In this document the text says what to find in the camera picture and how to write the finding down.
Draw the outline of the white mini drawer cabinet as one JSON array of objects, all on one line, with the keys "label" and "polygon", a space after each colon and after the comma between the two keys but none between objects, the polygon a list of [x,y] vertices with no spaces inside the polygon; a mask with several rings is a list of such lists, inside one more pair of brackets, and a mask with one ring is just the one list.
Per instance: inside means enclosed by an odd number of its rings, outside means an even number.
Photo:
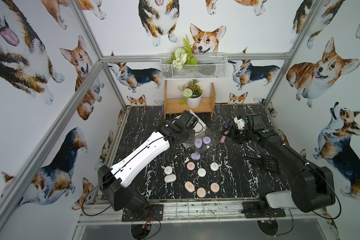
[{"label": "white mini drawer cabinet", "polygon": [[174,124],[181,130],[195,130],[197,133],[205,128],[205,124],[192,111],[183,111]]}]

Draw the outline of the purple earphone case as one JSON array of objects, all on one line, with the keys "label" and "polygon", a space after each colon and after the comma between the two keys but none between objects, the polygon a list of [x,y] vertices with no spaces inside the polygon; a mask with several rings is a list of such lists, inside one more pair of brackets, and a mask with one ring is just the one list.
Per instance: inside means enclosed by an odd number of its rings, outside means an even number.
[{"label": "purple earphone case", "polygon": [[208,136],[203,137],[203,144],[204,145],[209,145],[212,142],[212,139]]},{"label": "purple earphone case", "polygon": [[200,149],[202,146],[203,146],[203,140],[200,139],[200,138],[197,138],[197,139],[195,140],[195,148],[196,148],[196,149]]},{"label": "purple earphone case", "polygon": [[201,155],[200,154],[197,154],[197,153],[192,153],[191,154],[191,159],[193,161],[199,161],[201,159]]}]

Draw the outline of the purple earphone case top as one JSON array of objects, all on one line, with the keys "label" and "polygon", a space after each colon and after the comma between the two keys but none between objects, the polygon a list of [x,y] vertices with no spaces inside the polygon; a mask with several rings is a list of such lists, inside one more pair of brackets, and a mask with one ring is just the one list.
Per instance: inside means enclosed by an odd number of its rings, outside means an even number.
[{"label": "purple earphone case top", "polygon": [[201,159],[201,155],[200,154],[197,154],[197,153],[192,153],[191,154],[191,159],[193,161],[199,161]]}]

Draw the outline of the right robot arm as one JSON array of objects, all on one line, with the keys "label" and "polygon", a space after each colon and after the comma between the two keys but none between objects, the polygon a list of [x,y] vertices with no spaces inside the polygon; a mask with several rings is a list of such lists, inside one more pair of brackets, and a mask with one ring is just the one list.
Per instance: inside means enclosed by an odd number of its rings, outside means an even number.
[{"label": "right robot arm", "polygon": [[284,144],[281,136],[274,130],[264,128],[240,130],[236,126],[230,126],[223,132],[240,144],[246,141],[257,143],[287,170],[292,181],[291,188],[287,191],[266,194],[265,201],[270,208],[294,208],[309,213],[335,204],[331,170],[305,160],[289,145]]}]

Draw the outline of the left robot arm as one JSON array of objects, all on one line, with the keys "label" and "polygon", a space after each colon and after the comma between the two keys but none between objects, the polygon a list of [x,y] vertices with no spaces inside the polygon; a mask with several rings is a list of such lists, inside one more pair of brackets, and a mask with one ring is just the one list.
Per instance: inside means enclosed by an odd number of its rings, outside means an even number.
[{"label": "left robot arm", "polygon": [[165,120],[151,135],[127,157],[112,165],[98,170],[100,191],[109,201],[114,211],[124,208],[142,214],[151,204],[139,193],[130,188],[131,183],[152,160],[168,150],[174,143],[188,143],[195,138],[196,117],[180,117],[174,122]]}]

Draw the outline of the wooden shelf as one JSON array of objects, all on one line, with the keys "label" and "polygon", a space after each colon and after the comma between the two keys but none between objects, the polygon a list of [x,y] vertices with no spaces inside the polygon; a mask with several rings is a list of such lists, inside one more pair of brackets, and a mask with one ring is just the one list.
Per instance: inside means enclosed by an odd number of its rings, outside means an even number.
[{"label": "wooden shelf", "polygon": [[183,111],[193,111],[194,113],[210,113],[211,118],[214,116],[214,109],[216,103],[216,90],[214,83],[211,83],[210,95],[208,97],[198,97],[197,99],[190,99],[185,102],[184,105],[180,105],[182,98],[180,99],[168,99],[167,98],[167,84],[165,81],[164,90],[164,119],[167,114],[181,114]]}]

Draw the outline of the pink earphone case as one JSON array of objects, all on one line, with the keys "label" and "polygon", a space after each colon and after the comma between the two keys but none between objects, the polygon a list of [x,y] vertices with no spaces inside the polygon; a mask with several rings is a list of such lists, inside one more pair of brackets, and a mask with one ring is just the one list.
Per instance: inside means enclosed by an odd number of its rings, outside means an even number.
[{"label": "pink earphone case", "polygon": [[197,196],[199,198],[204,198],[206,196],[206,190],[204,188],[198,188],[197,189]]},{"label": "pink earphone case", "polygon": [[187,163],[187,169],[189,170],[189,171],[193,171],[194,169],[195,169],[195,164],[193,163],[193,162],[188,162]]},{"label": "pink earphone case", "polygon": [[214,193],[218,193],[220,191],[220,186],[218,183],[211,183],[210,189]]}]

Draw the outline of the white potted plant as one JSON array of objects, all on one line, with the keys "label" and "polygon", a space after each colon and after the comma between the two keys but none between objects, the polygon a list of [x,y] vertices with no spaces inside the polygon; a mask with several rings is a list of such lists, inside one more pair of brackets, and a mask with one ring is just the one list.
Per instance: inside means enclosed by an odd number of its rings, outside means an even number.
[{"label": "white potted plant", "polygon": [[203,90],[199,85],[198,80],[191,80],[188,83],[179,86],[179,90],[183,94],[180,105],[187,104],[190,108],[197,108],[202,100]]}]

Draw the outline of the white earphone case oval left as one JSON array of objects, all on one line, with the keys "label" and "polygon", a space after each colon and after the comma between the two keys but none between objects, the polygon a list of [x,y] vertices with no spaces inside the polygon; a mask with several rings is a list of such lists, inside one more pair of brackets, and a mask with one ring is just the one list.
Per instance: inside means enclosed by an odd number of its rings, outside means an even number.
[{"label": "white earphone case oval left", "polygon": [[165,181],[165,183],[172,183],[172,182],[174,182],[176,179],[177,179],[176,175],[171,174],[171,175],[165,176],[164,181]]}]

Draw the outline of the white earphone case middle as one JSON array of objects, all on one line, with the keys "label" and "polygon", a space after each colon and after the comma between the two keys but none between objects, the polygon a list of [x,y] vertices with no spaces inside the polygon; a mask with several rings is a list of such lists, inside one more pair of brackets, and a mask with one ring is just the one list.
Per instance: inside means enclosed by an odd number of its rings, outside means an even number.
[{"label": "white earphone case middle", "polygon": [[198,169],[198,176],[199,177],[203,178],[203,177],[206,176],[206,174],[207,174],[207,172],[206,172],[205,169],[203,169],[203,168]]}]

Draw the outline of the pink earphone case oval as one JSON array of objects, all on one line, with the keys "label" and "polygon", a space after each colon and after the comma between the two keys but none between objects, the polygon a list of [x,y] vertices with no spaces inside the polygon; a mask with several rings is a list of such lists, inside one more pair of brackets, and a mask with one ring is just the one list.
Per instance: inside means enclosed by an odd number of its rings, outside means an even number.
[{"label": "pink earphone case oval", "polygon": [[195,186],[189,181],[185,182],[185,188],[190,193],[193,193],[195,191]]}]

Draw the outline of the pink earphone case bottom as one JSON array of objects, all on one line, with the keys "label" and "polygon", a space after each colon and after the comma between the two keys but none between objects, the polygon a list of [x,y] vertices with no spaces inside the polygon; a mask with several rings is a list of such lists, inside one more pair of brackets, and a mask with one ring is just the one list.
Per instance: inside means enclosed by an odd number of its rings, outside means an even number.
[{"label": "pink earphone case bottom", "polygon": [[197,196],[199,198],[204,198],[206,196],[206,190],[204,188],[198,188],[197,189]]}]

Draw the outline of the green white artificial flowers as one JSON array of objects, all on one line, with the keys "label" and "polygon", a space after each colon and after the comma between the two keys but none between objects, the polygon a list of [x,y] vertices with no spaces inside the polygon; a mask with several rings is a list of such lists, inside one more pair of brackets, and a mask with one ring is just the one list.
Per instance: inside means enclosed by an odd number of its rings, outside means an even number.
[{"label": "green white artificial flowers", "polygon": [[182,70],[185,66],[198,64],[198,60],[193,55],[190,39],[187,35],[183,38],[183,47],[177,48],[172,52],[168,64],[177,70]]}]

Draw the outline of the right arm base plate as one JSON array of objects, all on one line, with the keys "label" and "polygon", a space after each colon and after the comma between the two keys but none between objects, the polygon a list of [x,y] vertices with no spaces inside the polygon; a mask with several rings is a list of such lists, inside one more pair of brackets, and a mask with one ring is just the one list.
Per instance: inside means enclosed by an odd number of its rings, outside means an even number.
[{"label": "right arm base plate", "polygon": [[283,218],[286,216],[285,211],[282,208],[273,209],[264,200],[257,200],[252,202],[242,202],[243,210],[248,219],[255,218]]}]

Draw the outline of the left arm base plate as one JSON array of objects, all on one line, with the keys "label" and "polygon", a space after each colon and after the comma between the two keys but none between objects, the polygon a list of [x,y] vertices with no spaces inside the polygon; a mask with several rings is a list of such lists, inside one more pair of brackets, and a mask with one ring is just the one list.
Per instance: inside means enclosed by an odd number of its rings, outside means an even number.
[{"label": "left arm base plate", "polygon": [[153,204],[141,213],[127,208],[123,209],[122,222],[147,222],[148,220],[163,220],[164,205]]}]

